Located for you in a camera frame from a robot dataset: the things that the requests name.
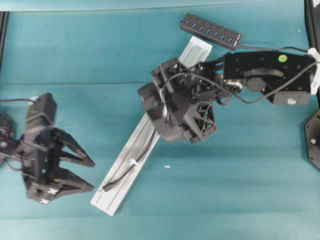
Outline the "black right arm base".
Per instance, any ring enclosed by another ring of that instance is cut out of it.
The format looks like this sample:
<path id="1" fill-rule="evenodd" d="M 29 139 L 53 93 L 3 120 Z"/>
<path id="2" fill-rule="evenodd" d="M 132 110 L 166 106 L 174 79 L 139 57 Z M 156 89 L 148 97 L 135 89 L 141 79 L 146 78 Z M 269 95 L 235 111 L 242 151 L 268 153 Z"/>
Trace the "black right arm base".
<path id="1" fill-rule="evenodd" d="M 304 125 L 308 160 L 320 170 L 320 111 L 318 110 Z"/>

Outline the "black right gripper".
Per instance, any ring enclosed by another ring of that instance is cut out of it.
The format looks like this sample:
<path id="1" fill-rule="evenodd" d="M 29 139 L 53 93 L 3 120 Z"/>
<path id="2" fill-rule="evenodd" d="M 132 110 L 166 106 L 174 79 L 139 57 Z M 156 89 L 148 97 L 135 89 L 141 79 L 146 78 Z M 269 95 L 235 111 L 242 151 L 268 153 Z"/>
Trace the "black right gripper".
<path id="1" fill-rule="evenodd" d="M 152 123 L 167 143 L 177 140 L 197 143 L 217 131 L 213 100 L 218 89 L 212 84 L 216 77 L 215 62 L 186 67 L 173 58 L 151 74 L 163 109 L 159 119 L 152 118 Z"/>

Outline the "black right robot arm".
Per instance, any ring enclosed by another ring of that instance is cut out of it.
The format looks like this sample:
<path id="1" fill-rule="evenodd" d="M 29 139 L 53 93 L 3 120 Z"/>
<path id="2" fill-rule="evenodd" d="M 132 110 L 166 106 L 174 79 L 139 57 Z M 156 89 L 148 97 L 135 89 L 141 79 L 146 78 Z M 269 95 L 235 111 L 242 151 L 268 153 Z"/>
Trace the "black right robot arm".
<path id="1" fill-rule="evenodd" d="M 274 105 L 308 103 L 318 64 L 309 53 L 279 51 L 228 52 L 192 65 L 173 58 L 152 71 L 152 81 L 139 95 L 166 142 L 197 143 L 217 132 L 214 103 L 226 106 L 243 89 Z"/>

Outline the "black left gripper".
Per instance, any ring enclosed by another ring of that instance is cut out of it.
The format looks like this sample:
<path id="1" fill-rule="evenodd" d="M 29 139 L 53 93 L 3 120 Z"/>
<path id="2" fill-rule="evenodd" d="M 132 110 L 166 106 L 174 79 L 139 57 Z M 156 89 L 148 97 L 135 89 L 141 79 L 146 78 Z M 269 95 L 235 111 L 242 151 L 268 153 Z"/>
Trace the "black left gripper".
<path id="1" fill-rule="evenodd" d="M 60 161 L 93 168 L 96 164 L 78 142 L 62 129 L 35 127 L 25 129 L 15 153 L 21 162 L 26 197 L 42 205 L 53 200 L 91 192 L 95 187 Z"/>

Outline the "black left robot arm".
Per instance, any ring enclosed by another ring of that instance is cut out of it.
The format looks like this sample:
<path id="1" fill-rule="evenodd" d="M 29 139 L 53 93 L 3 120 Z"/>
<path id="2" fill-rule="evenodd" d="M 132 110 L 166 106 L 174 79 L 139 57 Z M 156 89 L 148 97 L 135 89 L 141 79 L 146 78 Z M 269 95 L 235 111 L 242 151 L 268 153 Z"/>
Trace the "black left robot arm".
<path id="1" fill-rule="evenodd" d="M 23 135 L 14 139 L 9 122 L 0 117 L 0 161 L 21 164 L 11 169 L 21 173 L 26 197 L 43 205 L 94 189 L 81 177 L 60 167 L 61 162 L 86 167 L 94 167 L 95 163 L 72 135 L 54 126 L 54 118 L 32 110 L 25 119 Z"/>

